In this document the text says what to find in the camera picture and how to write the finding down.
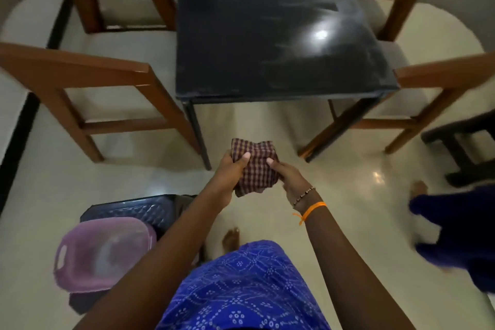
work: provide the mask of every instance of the person's right hand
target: person's right hand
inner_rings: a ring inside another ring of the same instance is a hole
[[[282,176],[284,189],[287,193],[287,199],[291,206],[300,198],[312,185],[301,175],[299,170],[288,163],[274,161],[271,158],[266,159],[266,163],[272,170],[275,170]],[[316,190],[311,190],[307,195],[301,198],[294,207],[297,211],[303,214],[306,209],[321,201],[321,197],[316,193]]]

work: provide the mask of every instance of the black floor border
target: black floor border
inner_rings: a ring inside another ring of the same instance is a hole
[[[47,49],[59,49],[69,21],[72,5],[72,0],[63,0],[59,14],[53,24],[48,44],[46,45]],[[9,192],[39,107],[40,100],[33,93],[29,93],[22,107],[12,137],[10,138],[7,150],[5,151],[2,164],[0,165],[0,215],[9,197]]]

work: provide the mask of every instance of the checkered cloth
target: checkered cloth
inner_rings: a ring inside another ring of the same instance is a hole
[[[232,160],[237,162],[245,152],[251,152],[251,158],[244,173],[237,183],[237,197],[244,196],[251,192],[262,193],[265,188],[275,185],[280,175],[272,170],[266,163],[266,158],[278,161],[275,147],[271,141],[250,142],[240,138],[232,139]]]

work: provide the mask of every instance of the plastic tub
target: plastic tub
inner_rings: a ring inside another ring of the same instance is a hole
[[[68,292],[108,290],[155,244],[153,228],[136,218],[79,223],[57,249],[55,282]]]

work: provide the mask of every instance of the forearm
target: forearm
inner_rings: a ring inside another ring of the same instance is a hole
[[[318,201],[319,195],[312,200]],[[306,230],[344,330],[414,330],[327,207],[313,210],[306,220]]]
[[[154,329],[191,264],[220,208],[203,190],[184,214],[131,271],[75,327],[77,330]]]

